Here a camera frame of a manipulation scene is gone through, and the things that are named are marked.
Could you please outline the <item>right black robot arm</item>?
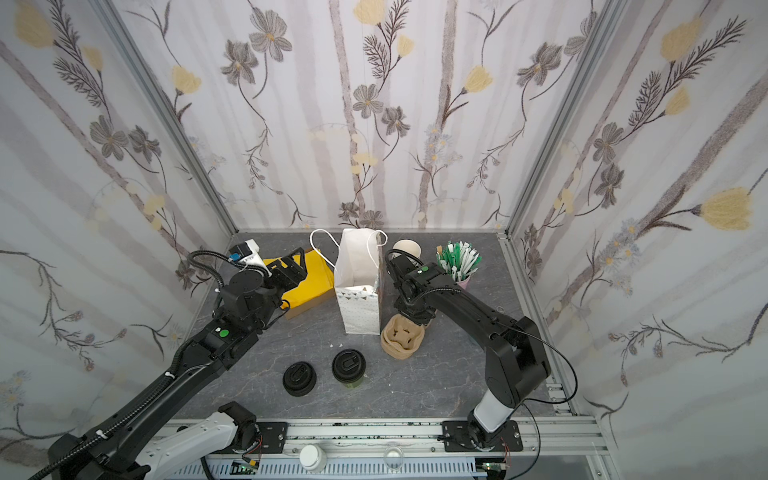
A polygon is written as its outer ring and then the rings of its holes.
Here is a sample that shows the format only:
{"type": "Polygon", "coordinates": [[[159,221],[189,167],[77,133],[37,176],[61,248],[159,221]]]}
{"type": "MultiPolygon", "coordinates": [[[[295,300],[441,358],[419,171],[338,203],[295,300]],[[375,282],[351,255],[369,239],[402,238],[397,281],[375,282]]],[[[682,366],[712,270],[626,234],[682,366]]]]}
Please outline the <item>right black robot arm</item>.
{"type": "Polygon", "coordinates": [[[468,415],[467,436],[475,449],[492,448],[512,413],[552,373],[537,325],[527,317],[515,320],[500,313],[459,287],[437,264],[425,264],[404,250],[389,250],[384,262],[398,292],[400,314],[426,325],[442,313],[484,350],[487,391],[468,415]]]}

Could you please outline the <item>green paper coffee cup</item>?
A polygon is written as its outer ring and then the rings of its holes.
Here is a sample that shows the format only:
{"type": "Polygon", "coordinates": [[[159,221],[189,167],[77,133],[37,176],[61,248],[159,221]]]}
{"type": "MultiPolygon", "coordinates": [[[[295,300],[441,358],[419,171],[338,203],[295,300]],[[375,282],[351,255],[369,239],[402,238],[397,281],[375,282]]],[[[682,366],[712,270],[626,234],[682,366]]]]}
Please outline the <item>green paper coffee cup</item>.
{"type": "Polygon", "coordinates": [[[344,383],[344,386],[346,388],[354,389],[354,388],[357,388],[357,387],[361,386],[363,381],[364,381],[364,378],[359,378],[359,379],[357,379],[355,381],[344,383]]]}

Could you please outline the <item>brown pulp cup carrier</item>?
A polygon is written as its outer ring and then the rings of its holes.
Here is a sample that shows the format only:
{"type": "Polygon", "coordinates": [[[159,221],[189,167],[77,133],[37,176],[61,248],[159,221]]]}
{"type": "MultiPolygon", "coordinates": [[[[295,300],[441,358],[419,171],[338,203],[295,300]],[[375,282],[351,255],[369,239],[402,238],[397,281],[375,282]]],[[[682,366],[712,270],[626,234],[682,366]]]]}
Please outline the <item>brown pulp cup carrier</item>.
{"type": "Polygon", "coordinates": [[[410,358],[421,346],[426,328],[401,314],[391,317],[380,334],[383,351],[397,360],[410,358]]]}

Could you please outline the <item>stack of black lids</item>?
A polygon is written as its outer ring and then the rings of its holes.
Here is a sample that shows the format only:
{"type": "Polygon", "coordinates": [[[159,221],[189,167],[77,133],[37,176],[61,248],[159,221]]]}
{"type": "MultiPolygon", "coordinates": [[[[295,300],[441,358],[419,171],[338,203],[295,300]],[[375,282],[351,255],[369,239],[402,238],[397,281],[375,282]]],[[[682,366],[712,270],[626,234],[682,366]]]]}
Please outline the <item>stack of black lids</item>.
{"type": "Polygon", "coordinates": [[[317,373],[314,367],[306,361],[291,364],[282,377],[283,388],[293,397],[307,395],[313,390],[316,382],[317,373]]]}

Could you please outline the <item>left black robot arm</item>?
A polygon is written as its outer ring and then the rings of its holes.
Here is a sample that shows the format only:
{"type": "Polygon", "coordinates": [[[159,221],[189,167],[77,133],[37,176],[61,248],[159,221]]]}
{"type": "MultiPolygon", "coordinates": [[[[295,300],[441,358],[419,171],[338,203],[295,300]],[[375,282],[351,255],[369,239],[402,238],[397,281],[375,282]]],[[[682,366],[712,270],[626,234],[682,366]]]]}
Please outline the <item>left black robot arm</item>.
{"type": "Polygon", "coordinates": [[[65,434],[48,450],[45,479],[146,479],[139,456],[155,434],[198,392],[230,370],[277,320],[286,292],[307,276],[298,248],[270,263],[256,263],[245,244],[221,255],[236,268],[220,281],[210,321],[176,351],[170,366],[117,413],[80,437],[65,434]]]}

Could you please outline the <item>black cup lid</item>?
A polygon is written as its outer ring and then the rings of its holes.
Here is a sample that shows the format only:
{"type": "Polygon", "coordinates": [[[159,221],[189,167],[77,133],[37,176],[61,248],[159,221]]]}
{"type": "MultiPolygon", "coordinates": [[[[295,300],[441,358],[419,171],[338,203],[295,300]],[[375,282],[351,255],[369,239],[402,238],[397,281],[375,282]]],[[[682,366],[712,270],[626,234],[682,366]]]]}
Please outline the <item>black cup lid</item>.
{"type": "Polygon", "coordinates": [[[345,349],[334,357],[331,370],[334,378],[344,384],[363,378],[366,366],[366,359],[360,351],[345,349]]]}

